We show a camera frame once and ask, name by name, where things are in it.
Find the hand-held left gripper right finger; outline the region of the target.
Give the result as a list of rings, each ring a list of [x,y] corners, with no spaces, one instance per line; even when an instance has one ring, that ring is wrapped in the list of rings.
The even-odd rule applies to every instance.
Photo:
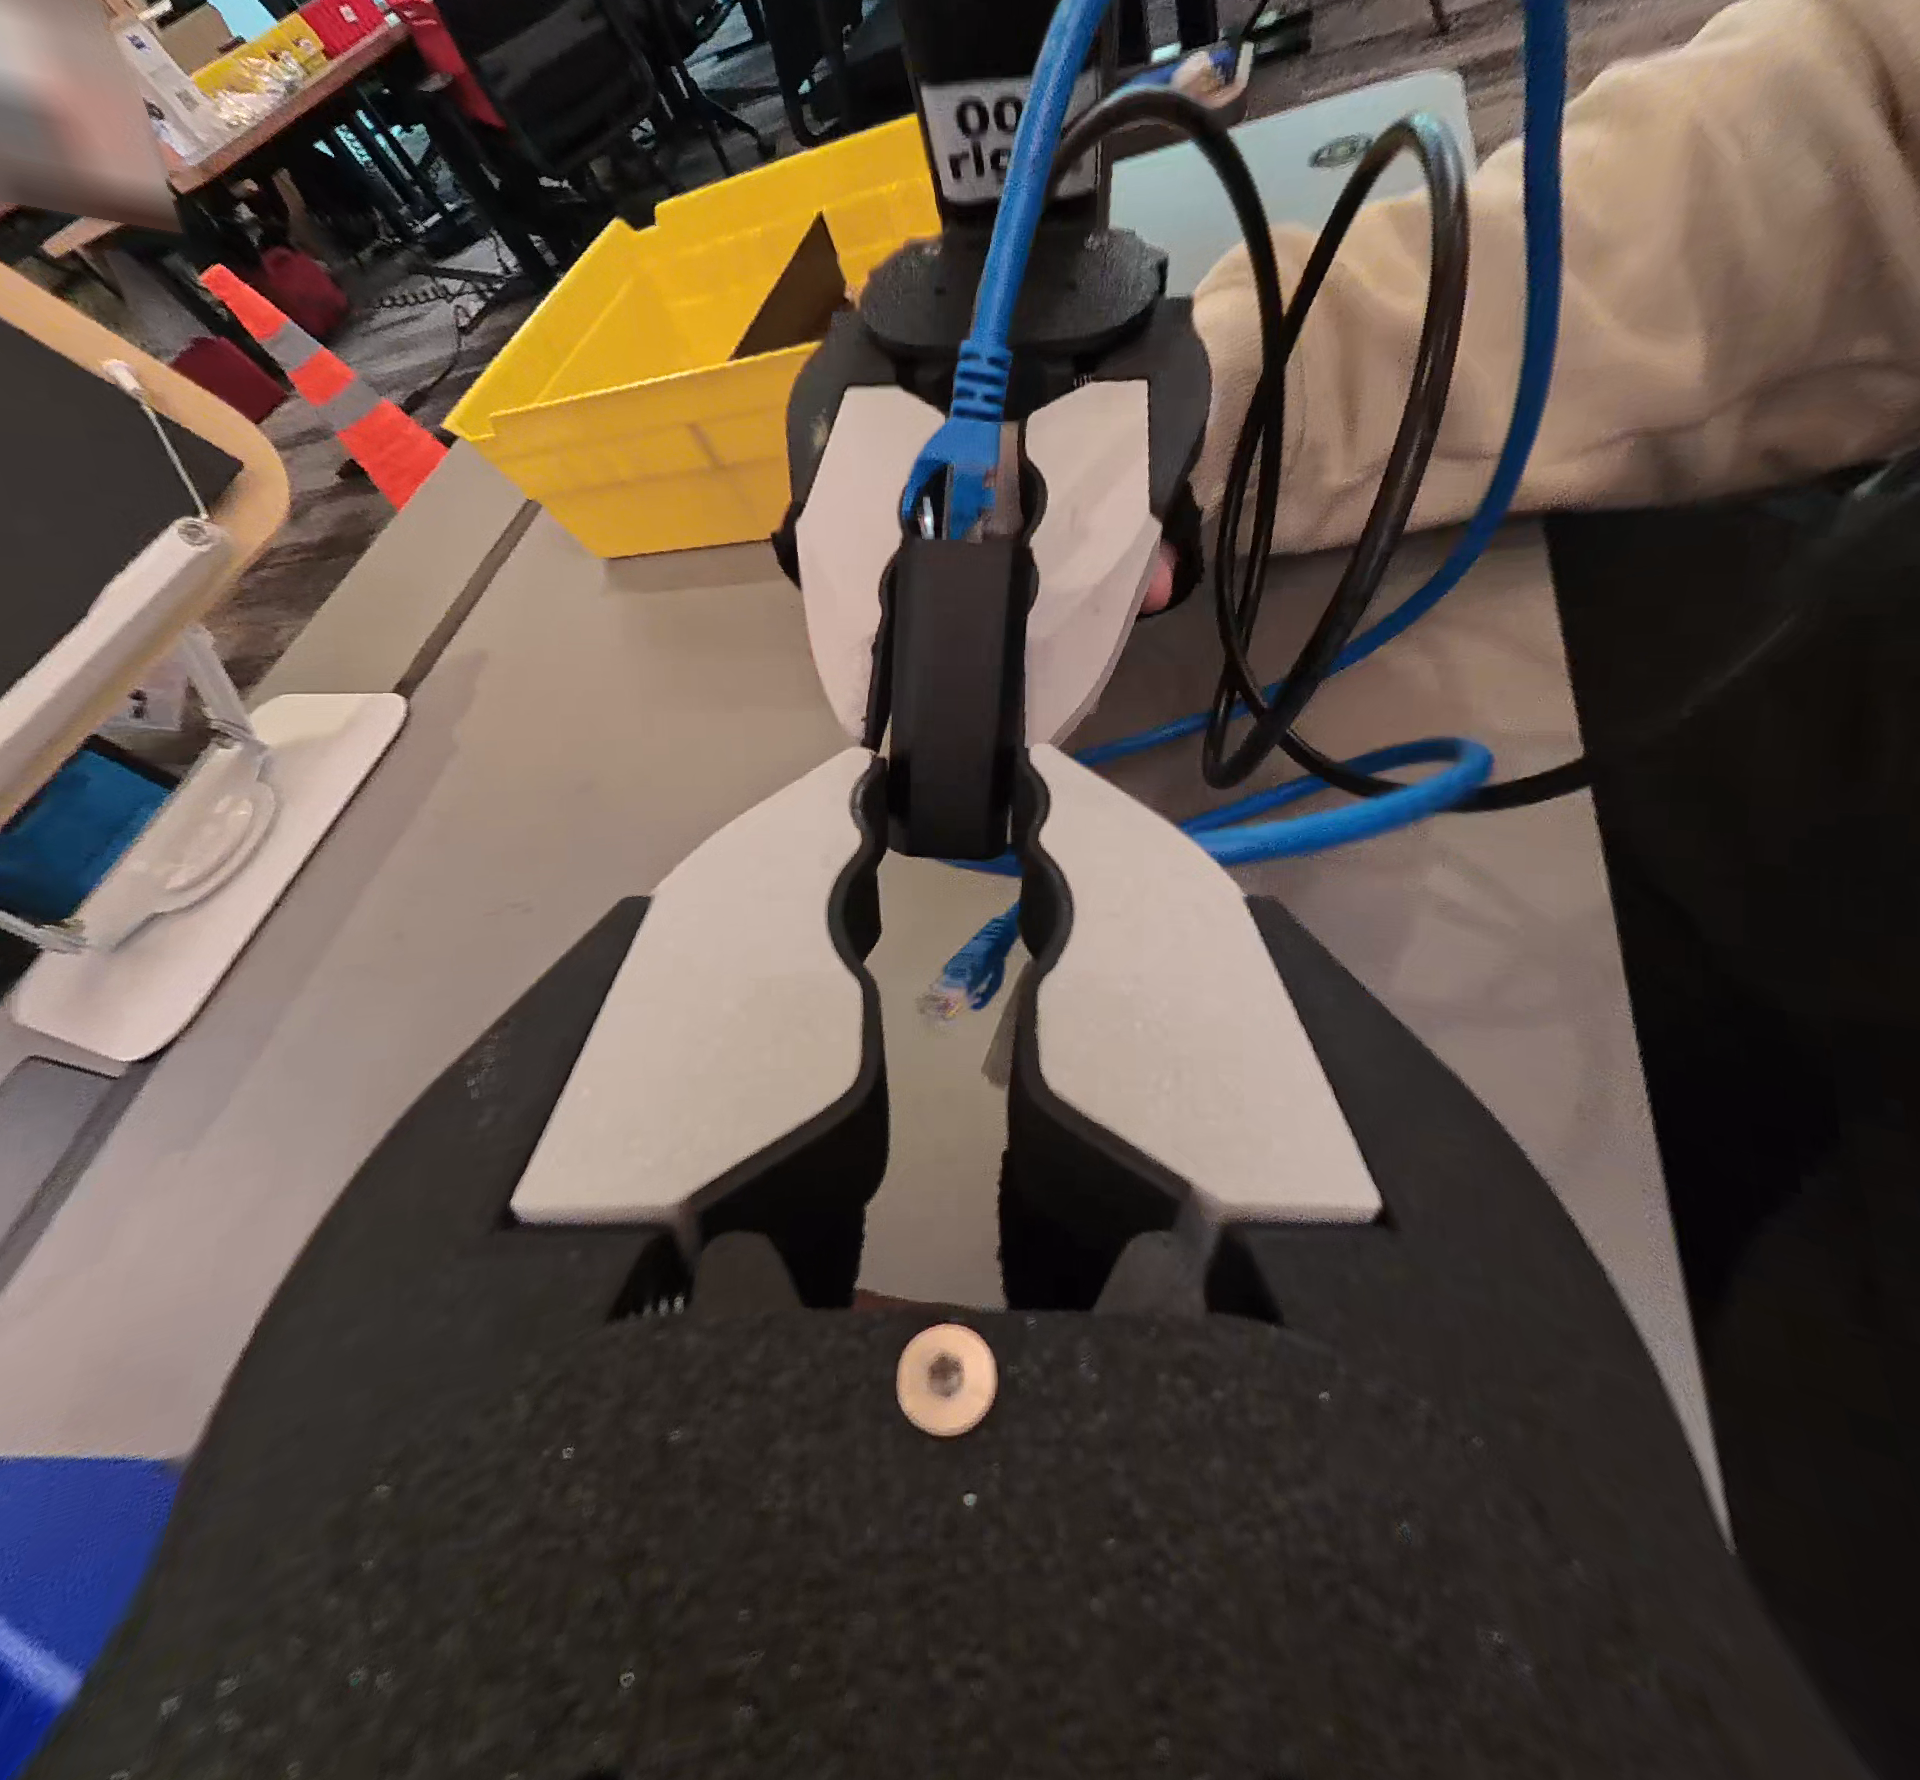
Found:
[[[1054,744],[1018,765],[1016,847],[1004,1302],[1092,1308],[1148,1233],[1205,1288],[1237,1231],[1377,1222],[1377,1176],[1243,889]]]

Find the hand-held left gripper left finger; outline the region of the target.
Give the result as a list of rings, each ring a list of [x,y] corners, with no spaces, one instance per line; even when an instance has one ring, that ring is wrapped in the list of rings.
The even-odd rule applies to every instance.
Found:
[[[848,748],[645,899],[511,1191],[511,1221],[662,1231],[683,1266],[763,1238],[803,1308],[850,1308],[887,1168],[883,759]]]

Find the yellow plastic bin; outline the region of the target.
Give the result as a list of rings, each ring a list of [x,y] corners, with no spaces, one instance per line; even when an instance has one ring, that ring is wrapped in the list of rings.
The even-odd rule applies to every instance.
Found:
[[[854,302],[879,261],[938,231],[919,120],[674,193],[649,226],[612,216],[447,429],[588,555],[767,540],[788,507],[788,397],[822,343],[730,352],[815,215]]]

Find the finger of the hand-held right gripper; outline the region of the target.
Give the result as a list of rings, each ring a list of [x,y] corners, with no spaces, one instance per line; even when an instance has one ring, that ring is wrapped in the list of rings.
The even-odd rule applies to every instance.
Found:
[[[1042,479],[1021,714],[1027,744],[1054,744],[1098,702],[1158,565],[1148,386],[1092,378],[1039,407],[1021,445]]]
[[[812,662],[833,721],[863,738],[883,571],[901,491],[941,413],[897,386],[850,386],[796,516],[796,584]]]

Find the blue plastic bin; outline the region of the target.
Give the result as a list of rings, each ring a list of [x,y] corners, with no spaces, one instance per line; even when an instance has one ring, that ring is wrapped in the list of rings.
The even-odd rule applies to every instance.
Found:
[[[4,1777],[75,1703],[178,1494],[154,1457],[4,1457]]]

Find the orange striped traffic cone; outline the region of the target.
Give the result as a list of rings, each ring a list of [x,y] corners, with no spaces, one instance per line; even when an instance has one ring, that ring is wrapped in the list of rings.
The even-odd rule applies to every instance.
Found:
[[[273,359],[374,491],[404,510],[447,463],[447,445],[228,266],[204,269],[202,283]]]

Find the black office chair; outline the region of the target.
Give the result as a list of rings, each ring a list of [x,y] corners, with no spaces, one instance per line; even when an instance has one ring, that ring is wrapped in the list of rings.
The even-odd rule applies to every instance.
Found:
[[[436,0],[462,74],[491,120],[462,120],[448,153],[507,244],[565,269],[607,220],[649,223],[705,139],[735,174],[724,135],[762,162],[778,144],[712,99],[677,49],[662,0]]]

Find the black ethernet adapter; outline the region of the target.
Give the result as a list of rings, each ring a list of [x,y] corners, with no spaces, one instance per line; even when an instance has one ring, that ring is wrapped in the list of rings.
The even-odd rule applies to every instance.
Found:
[[[901,540],[879,645],[894,850],[993,862],[1009,847],[1032,595],[1021,540]]]

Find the black bin divider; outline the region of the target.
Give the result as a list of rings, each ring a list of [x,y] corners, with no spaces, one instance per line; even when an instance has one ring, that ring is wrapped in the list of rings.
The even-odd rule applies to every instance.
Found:
[[[785,259],[773,283],[763,292],[730,359],[746,361],[767,352],[816,344],[833,316],[848,306],[848,279],[837,261],[833,234],[829,216],[815,215],[792,259]]]

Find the wooden table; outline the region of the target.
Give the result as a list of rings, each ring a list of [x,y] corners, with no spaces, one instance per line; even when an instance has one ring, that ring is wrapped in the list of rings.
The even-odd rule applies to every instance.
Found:
[[[262,162],[281,139],[314,137],[346,120],[346,115],[373,93],[385,68],[409,49],[411,38],[396,14],[381,15],[381,29],[358,41],[342,61],[300,80],[287,96],[273,99],[266,118],[231,135],[193,162],[171,149],[164,153],[164,178],[174,196],[192,196],[213,180],[237,174],[249,162]]]

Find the blue storage box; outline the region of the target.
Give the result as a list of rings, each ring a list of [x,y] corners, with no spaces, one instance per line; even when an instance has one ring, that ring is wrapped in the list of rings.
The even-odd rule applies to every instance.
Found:
[[[82,740],[4,825],[4,913],[32,925],[75,918],[174,783],[103,738]]]

